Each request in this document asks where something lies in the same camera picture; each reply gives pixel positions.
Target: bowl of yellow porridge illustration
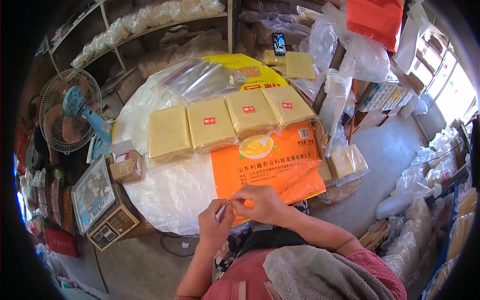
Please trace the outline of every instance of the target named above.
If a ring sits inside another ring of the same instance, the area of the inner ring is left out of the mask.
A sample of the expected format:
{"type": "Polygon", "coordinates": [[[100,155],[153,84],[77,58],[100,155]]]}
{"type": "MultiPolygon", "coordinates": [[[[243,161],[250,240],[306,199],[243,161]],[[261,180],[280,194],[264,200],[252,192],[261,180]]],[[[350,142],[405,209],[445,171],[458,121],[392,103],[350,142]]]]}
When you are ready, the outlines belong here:
{"type": "Polygon", "coordinates": [[[240,154],[251,159],[259,159],[267,156],[272,148],[273,140],[266,135],[254,135],[245,139],[239,147],[240,154]]]}

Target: gray towel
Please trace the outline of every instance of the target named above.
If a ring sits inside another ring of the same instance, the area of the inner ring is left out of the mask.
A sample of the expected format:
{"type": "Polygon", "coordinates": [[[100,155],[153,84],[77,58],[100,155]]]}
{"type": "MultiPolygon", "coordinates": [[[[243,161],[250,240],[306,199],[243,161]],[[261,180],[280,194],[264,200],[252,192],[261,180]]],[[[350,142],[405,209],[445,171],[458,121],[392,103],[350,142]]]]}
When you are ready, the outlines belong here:
{"type": "Polygon", "coordinates": [[[283,300],[394,300],[368,271],[325,249],[308,245],[275,249],[267,255],[263,267],[283,300]]]}

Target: pink shirt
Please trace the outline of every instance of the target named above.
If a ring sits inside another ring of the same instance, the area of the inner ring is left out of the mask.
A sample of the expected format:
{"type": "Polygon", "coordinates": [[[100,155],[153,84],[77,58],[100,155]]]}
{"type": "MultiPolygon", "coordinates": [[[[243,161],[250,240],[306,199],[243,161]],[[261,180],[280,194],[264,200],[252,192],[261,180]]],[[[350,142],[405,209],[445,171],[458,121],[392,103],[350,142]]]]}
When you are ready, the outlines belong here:
{"type": "MultiPolygon", "coordinates": [[[[228,271],[208,289],[202,300],[281,300],[268,279],[263,263],[272,250],[251,251],[232,263],[228,271]]],[[[407,292],[400,279],[375,253],[358,249],[347,259],[370,272],[392,293],[396,300],[406,300],[407,292]]],[[[176,297],[175,300],[193,300],[192,297],[176,297]]]]}

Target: person's left hand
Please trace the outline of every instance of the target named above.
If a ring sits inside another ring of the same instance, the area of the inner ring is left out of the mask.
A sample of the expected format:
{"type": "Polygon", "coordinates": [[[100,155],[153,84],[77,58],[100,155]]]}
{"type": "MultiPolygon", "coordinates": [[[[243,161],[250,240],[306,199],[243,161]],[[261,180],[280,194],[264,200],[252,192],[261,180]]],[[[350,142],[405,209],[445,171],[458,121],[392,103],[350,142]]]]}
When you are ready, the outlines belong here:
{"type": "Polygon", "coordinates": [[[225,199],[212,200],[207,209],[198,215],[200,241],[197,248],[212,255],[215,254],[227,240],[234,218],[232,204],[225,199]],[[217,220],[215,215],[224,204],[226,207],[219,220],[217,220]]]}

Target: concrete floor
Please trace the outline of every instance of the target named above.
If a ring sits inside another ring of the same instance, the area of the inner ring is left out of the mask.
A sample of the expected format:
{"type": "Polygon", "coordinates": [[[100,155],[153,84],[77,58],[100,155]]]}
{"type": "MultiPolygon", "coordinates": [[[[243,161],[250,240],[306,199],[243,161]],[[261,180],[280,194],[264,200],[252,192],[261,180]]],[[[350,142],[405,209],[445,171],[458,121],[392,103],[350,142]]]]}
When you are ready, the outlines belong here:
{"type": "MultiPolygon", "coordinates": [[[[360,237],[375,222],[377,204],[395,187],[396,179],[420,145],[420,138],[424,137],[413,118],[405,120],[399,115],[383,127],[356,133],[353,143],[370,172],[353,196],[337,204],[312,208],[311,214],[360,237]]],[[[117,242],[104,252],[97,251],[100,272],[109,292],[97,296],[116,300],[173,299],[191,257],[168,253],[160,245],[160,238],[160,234],[153,234],[117,242]]],[[[194,250],[197,239],[164,237],[163,243],[175,252],[188,254],[194,250]],[[182,241],[189,242],[190,248],[182,249],[182,241]]]]}

